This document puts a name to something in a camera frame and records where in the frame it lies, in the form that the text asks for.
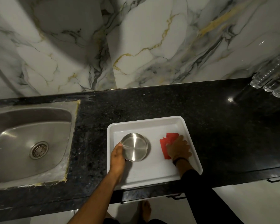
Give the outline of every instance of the black bracelet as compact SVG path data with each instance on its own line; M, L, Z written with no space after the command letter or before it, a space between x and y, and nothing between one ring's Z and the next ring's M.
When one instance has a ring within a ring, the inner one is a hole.
M186 159L186 158L178 157L178 158L176 158L175 160L172 160L172 163L176 166L176 163L177 163L180 159L184 159L184 160L186 160L187 162L189 162L189 160Z

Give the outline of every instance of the plastic tray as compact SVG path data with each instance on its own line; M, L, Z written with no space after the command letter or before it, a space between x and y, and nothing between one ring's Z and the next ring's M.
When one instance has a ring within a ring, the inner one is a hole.
M110 154L115 145L129 133L139 133L148 141L146 157L140 162L126 162L122 181L115 188L127 189L138 186L158 184L180 179L177 168L172 160L164 159L160 139L166 133L179 133L191 145L190 164L202 174L202 166L197 156L184 119L180 116L146 119L130 122L113 123L107 129L107 172L110 170Z

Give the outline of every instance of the metal bowl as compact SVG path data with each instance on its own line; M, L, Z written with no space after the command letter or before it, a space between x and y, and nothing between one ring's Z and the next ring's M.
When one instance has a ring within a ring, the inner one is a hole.
M141 161L147 153L147 140L141 134L129 133L121 140L123 157L130 161Z

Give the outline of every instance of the person's left arm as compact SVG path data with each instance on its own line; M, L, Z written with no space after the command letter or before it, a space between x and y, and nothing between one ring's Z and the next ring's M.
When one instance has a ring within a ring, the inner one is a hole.
M122 156L122 144L118 143L111 153L109 173L68 224L103 223L112 193L121 180L124 167L125 159Z

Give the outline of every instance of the bare foot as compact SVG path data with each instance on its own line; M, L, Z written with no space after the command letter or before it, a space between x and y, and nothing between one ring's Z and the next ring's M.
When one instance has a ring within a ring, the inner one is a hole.
M151 215L151 207L148 200L144 200L141 202L141 212L140 216L145 222L148 222Z

